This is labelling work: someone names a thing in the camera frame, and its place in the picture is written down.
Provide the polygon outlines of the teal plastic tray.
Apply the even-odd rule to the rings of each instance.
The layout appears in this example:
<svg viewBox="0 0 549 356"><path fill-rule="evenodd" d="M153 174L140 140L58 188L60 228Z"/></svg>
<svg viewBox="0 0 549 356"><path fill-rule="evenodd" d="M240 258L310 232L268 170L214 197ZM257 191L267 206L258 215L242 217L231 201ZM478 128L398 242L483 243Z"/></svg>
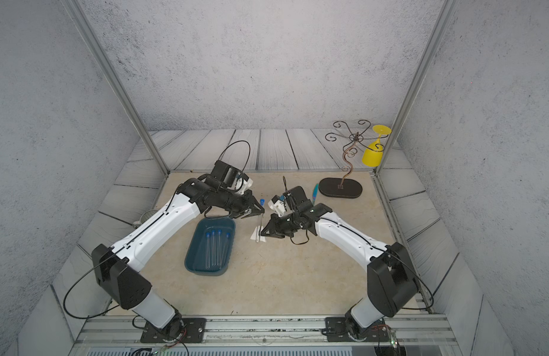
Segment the teal plastic tray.
<svg viewBox="0 0 549 356"><path fill-rule="evenodd" d="M220 276L228 269L236 225L228 217L202 219L185 256L185 268L201 276Z"/></svg>

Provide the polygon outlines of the yellow plastic goblet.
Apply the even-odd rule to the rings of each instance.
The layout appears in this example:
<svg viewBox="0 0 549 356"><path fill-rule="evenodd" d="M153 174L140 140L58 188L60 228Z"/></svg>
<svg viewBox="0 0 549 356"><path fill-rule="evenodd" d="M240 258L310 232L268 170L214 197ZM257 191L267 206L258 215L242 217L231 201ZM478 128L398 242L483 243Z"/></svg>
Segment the yellow plastic goblet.
<svg viewBox="0 0 549 356"><path fill-rule="evenodd" d="M392 133L392 129L385 125L374 125L372 130L378 136L374 142L366 146L362 163L367 167L376 168L381 164L384 155L384 145L381 143L381 139L387 138Z"/></svg>

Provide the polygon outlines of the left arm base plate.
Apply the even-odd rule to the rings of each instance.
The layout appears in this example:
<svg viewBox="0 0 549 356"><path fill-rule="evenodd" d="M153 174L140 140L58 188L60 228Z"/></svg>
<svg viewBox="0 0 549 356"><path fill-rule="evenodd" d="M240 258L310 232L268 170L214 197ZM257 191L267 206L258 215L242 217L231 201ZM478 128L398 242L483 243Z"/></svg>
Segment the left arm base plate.
<svg viewBox="0 0 549 356"><path fill-rule="evenodd" d="M207 320L203 317L174 318L166 327L156 328L146 322L139 342L141 344L201 344Z"/></svg>

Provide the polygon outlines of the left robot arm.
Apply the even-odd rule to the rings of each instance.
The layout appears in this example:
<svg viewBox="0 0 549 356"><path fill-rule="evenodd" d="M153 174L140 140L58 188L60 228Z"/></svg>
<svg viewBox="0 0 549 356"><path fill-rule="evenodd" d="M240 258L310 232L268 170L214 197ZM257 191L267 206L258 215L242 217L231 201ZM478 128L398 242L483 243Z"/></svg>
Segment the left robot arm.
<svg viewBox="0 0 549 356"><path fill-rule="evenodd" d="M178 340L185 329L181 313L157 295L140 272L184 225L213 207L227 211L232 219L262 214L252 184L247 175L234 183L210 174L185 181L147 222L112 246L100 244L93 250L96 282L120 308L143 317L167 341Z"/></svg>

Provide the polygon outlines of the black metal cup stand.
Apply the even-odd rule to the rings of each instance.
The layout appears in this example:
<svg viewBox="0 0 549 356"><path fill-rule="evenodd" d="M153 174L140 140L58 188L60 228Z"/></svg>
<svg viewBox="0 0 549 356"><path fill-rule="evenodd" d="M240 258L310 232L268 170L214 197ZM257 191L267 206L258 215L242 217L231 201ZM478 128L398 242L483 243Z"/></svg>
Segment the black metal cup stand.
<svg viewBox="0 0 549 356"><path fill-rule="evenodd" d="M342 147L342 160L345 163L342 168L344 176L342 178L327 177L318 183L318 192L325 197L356 199L363 193L363 186L350 178L355 169L352 159L356 157L359 148L364 153L366 146L374 142L378 135L372 130L374 125L369 120L358 120L357 124L363 127L362 131L353 131L343 120L334 121L332 123L334 130L325 135L325 140L328 142L337 142L339 138L346 140Z"/></svg>

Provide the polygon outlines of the teal pen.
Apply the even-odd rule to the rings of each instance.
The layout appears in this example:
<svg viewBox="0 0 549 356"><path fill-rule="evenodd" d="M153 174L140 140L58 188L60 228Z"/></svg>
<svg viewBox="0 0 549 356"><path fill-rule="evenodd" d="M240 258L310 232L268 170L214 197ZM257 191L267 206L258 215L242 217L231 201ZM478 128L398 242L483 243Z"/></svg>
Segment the teal pen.
<svg viewBox="0 0 549 356"><path fill-rule="evenodd" d="M312 195L311 195L311 201L312 201L313 205L315 205L315 202L316 202L316 199L317 199L318 189L319 189L319 185L316 184L313 188L313 192L312 192Z"/></svg>

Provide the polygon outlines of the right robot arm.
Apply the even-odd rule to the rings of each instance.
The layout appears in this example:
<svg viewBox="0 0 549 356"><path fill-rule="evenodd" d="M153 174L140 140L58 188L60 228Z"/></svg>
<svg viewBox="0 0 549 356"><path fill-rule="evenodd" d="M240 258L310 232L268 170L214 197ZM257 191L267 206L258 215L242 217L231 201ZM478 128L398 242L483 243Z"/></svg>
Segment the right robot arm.
<svg viewBox="0 0 549 356"><path fill-rule="evenodd" d="M354 341L365 341L379 320L394 317L418 293L418 276L402 244L371 238L322 203L273 213L260 234L292 238L299 230L333 243L366 270L366 296L345 314L345 329Z"/></svg>

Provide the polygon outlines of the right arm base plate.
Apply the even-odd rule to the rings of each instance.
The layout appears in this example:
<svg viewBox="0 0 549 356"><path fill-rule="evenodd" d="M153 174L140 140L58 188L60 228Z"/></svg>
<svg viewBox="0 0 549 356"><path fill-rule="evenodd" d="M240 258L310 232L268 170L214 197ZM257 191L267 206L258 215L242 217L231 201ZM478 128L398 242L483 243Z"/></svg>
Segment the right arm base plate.
<svg viewBox="0 0 549 356"><path fill-rule="evenodd" d="M327 317L325 327L320 330L320 333L329 342L387 343L390 340L387 326L374 323L362 328L348 317Z"/></svg>

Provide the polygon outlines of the aluminium front rail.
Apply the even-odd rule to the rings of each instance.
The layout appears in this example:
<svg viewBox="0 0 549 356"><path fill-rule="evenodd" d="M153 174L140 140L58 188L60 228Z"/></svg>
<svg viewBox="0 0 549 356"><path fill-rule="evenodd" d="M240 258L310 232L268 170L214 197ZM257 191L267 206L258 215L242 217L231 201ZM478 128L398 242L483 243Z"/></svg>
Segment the aluminium front rail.
<svg viewBox="0 0 549 356"><path fill-rule="evenodd" d="M443 314L399 314L378 321L364 340L345 319L326 315L191 316L185 334L160 335L140 317L87 321L71 355L460 355Z"/></svg>

